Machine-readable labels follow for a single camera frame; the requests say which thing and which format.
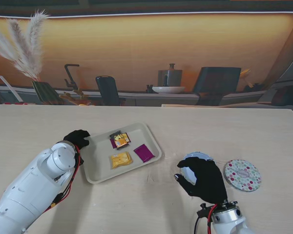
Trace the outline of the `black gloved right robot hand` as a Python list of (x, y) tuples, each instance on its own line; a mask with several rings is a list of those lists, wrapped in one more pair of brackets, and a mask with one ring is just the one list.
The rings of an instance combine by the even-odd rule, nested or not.
[(194, 172), (195, 184), (191, 184), (183, 175), (175, 174), (176, 181), (189, 196), (199, 197), (211, 204), (222, 204), (228, 199), (222, 173), (214, 161), (189, 157), (181, 160), (177, 167), (189, 167)]

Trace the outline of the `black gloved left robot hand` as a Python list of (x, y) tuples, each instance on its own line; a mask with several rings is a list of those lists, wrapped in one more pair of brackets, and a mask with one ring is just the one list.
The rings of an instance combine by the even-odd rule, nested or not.
[(89, 140), (86, 139), (89, 136), (90, 134), (86, 130), (75, 130), (66, 135), (63, 140), (72, 143), (77, 146), (79, 150), (81, 150), (83, 147), (89, 145)]

